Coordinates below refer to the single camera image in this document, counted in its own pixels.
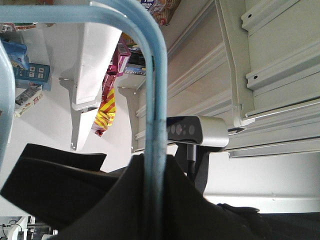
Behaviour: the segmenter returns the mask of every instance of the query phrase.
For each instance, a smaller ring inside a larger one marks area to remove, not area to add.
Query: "white wall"
[[[127,101],[118,93],[117,88],[115,89],[117,111],[113,125],[102,138],[91,132],[83,150],[80,151],[81,153],[106,153],[107,157],[101,168],[106,172],[126,166],[131,157],[131,128]],[[6,149],[0,173],[0,187],[27,143],[69,151],[71,133],[69,93],[57,79],[53,79],[52,90],[45,91],[43,99],[21,118],[14,119],[11,141]],[[27,213],[0,197],[0,216],[25,215]]]
[[[204,194],[215,204],[262,213],[320,212],[320,153],[252,158],[212,153]]]

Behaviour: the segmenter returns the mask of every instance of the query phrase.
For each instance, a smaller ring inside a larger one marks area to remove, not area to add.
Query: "product package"
[[[18,67],[13,68],[15,86],[20,89],[27,89],[32,85],[41,85],[42,90],[50,91],[52,80],[50,76],[50,66],[29,63],[28,70]]]
[[[21,69],[29,69],[29,57],[27,55],[26,45],[5,40],[1,40],[1,42],[12,66]]]
[[[125,67],[131,57],[131,52],[126,45],[126,41],[120,37],[119,42],[117,44],[117,65],[118,65],[118,73],[117,77],[121,77],[124,74]]]
[[[14,116],[21,117],[25,111],[35,105],[42,97],[41,86],[30,86],[15,99]]]
[[[146,75],[146,66],[128,63],[124,70],[125,74]]]
[[[139,2],[159,25],[168,25],[181,0],[140,0]]]
[[[116,110],[115,89],[112,88],[105,101],[100,104],[91,130],[99,137],[102,137],[105,131],[113,124]]]

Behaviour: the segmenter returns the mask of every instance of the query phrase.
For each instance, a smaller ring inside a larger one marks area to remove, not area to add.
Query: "snack bag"
[[[27,46],[15,42],[1,40],[2,45],[8,55],[12,66],[21,69],[29,69],[29,57],[27,55]]]
[[[116,99],[115,89],[112,88],[108,93],[107,98],[100,104],[98,113],[95,117],[91,130],[99,137],[108,130],[116,116]]]

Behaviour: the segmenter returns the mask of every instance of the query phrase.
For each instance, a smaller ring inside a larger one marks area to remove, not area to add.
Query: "sensor device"
[[[225,121],[208,116],[171,116],[166,118],[168,140],[198,146],[225,148],[229,143]]]

